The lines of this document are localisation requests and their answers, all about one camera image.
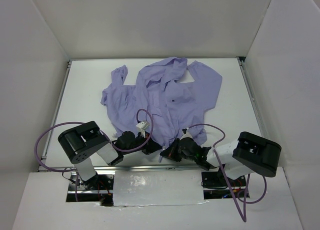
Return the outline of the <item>lavender zip-up jacket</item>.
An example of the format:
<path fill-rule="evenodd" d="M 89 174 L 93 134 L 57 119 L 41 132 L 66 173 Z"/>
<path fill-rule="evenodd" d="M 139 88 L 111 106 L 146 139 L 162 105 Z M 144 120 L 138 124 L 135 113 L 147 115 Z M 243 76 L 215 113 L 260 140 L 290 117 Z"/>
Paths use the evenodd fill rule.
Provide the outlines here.
<path fill-rule="evenodd" d="M 199 145 L 207 141 L 202 124 L 205 113 L 216 106 L 223 77 L 211 67 L 186 58 L 171 57 L 142 68 L 134 85 L 125 85 L 128 68 L 111 72 L 111 84 L 102 91 L 101 104 L 106 107 L 118 135 L 137 132 L 137 119 L 152 115 L 151 138 L 168 147 L 182 130 L 191 127 Z"/>

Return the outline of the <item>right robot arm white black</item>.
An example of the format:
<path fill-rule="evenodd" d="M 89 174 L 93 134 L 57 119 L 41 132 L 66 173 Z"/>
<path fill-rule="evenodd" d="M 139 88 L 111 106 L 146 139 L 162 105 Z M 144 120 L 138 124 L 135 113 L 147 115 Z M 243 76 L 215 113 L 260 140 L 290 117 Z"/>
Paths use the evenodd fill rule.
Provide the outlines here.
<path fill-rule="evenodd" d="M 269 139 L 250 132 L 241 132 L 239 137 L 227 144 L 217 147 L 198 145 L 188 129 L 183 135 L 161 152 L 161 156 L 180 162 L 189 160 L 203 170 L 223 166 L 217 174 L 218 182 L 223 186 L 230 185 L 243 175 L 257 173 L 263 177 L 276 176 L 282 147 Z"/>

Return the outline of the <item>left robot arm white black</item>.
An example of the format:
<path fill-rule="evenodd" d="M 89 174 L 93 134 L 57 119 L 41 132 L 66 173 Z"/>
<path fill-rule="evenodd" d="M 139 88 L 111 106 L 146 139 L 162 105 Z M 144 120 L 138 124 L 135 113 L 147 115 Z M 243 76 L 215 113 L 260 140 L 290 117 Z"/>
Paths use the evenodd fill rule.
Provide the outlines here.
<path fill-rule="evenodd" d="M 70 162 L 77 169 L 80 183 L 87 190 L 98 190 L 107 186 L 107 179 L 100 177 L 93 167 L 91 156 L 98 154 L 108 166 L 114 166 L 124 159 L 124 155 L 142 151 L 149 155 L 162 147 L 146 131 L 149 123 L 137 124 L 138 133 L 123 132 L 116 140 L 110 141 L 102 133 L 96 122 L 91 121 L 62 132 L 58 142 Z"/>

